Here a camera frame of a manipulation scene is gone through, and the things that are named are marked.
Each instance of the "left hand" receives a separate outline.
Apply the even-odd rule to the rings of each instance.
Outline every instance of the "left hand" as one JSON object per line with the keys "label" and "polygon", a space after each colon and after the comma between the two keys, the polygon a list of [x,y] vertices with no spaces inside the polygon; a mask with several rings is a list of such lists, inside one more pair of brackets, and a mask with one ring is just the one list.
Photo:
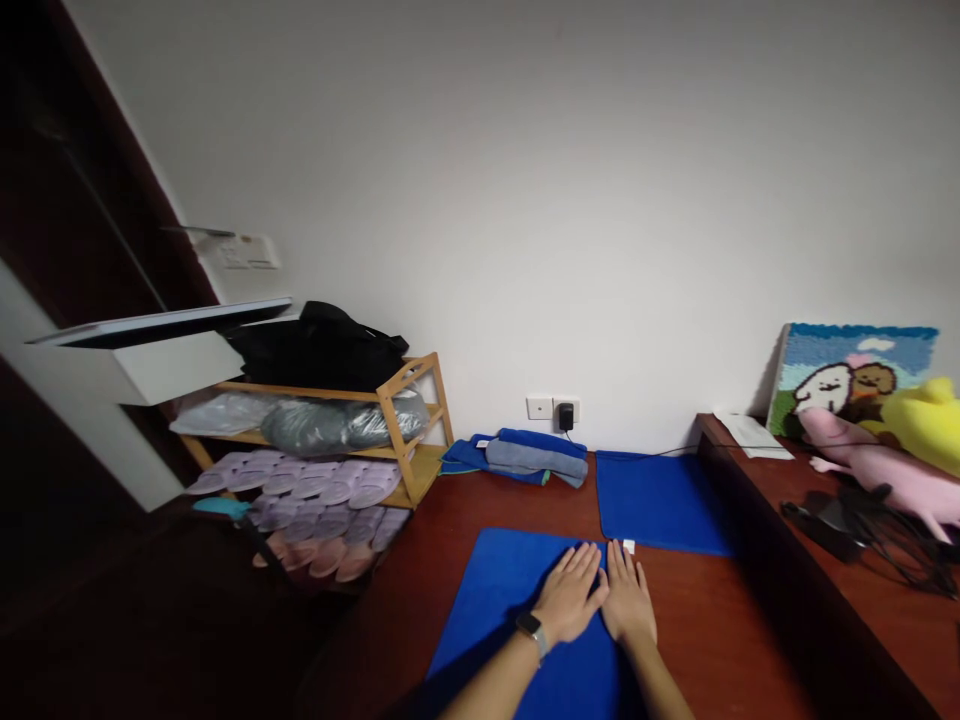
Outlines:
{"label": "left hand", "polygon": [[549,649],[580,637],[610,594],[605,573],[600,574],[600,587],[589,594],[600,558],[601,552],[595,544],[583,543],[576,552],[573,548],[567,550],[547,576],[531,614],[543,625]]}

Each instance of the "yellow plush toy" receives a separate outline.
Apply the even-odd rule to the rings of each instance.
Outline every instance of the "yellow plush toy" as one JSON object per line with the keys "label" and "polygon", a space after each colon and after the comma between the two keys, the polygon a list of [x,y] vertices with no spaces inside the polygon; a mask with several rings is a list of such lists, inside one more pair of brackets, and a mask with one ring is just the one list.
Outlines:
{"label": "yellow plush toy", "polygon": [[934,378],[909,390],[898,390],[880,411],[883,422],[860,425],[874,435],[893,433],[914,457],[960,477],[960,400],[950,378]]}

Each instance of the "charger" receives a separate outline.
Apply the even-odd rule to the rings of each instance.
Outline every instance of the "charger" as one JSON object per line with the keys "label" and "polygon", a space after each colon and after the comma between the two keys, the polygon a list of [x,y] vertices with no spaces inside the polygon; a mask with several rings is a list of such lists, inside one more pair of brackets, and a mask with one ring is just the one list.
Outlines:
{"label": "charger", "polygon": [[557,405],[557,427],[560,428],[560,432],[573,430],[573,403]]}

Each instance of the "wall switch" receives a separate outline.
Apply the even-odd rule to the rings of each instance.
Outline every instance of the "wall switch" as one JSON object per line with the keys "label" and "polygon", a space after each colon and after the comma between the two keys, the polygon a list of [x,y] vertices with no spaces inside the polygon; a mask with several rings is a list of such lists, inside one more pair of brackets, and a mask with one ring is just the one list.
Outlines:
{"label": "wall switch", "polygon": [[276,270],[280,267],[273,241],[266,235],[237,235],[217,241],[220,263],[228,270]]}
{"label": "wall switch", "polygon": [[562,402],[568,402],[573,405],[573,421],[580,422],[580,398],[558,396],[553,398],[553,412],[556,412],[557,405]]}
{"label": "wall switch", "polygon": [[527,398],[527,417],[530,420],[553,418],[553,401],[549,397],[531,395]]}
{"label": "wall switch", "polygon": [[240,235],[237,238],[240,256],[254,270],[278,270],[280,260],[273,240],[266,235]]}
{"label": "wall switch", "polygon": [[220,264],[227,270],[246,270],[250,266],[240,255],[237,238],[223,238],[217,241],[217,254]]}

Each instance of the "plastic bag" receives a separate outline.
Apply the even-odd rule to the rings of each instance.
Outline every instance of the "plastic bag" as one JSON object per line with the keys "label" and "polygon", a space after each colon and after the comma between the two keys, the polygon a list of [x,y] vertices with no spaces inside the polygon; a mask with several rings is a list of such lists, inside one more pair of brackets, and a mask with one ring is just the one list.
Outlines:
{"label": "plastic bag", "polygon": [[225,392],[205,397],[189,396],[170,429],[183,435],[237,435],[260,427],[281,402],[276,395],[266,393]]}
{"label": "plastic bag", "polygon": [[[430,421],[423,398],[404,391],[393,398],[403,439],[419,435]],[[260,430],[274,447],[289,455],[316,457],[390,444],[390,433],[377,403],[346,400],[284,400]]]}

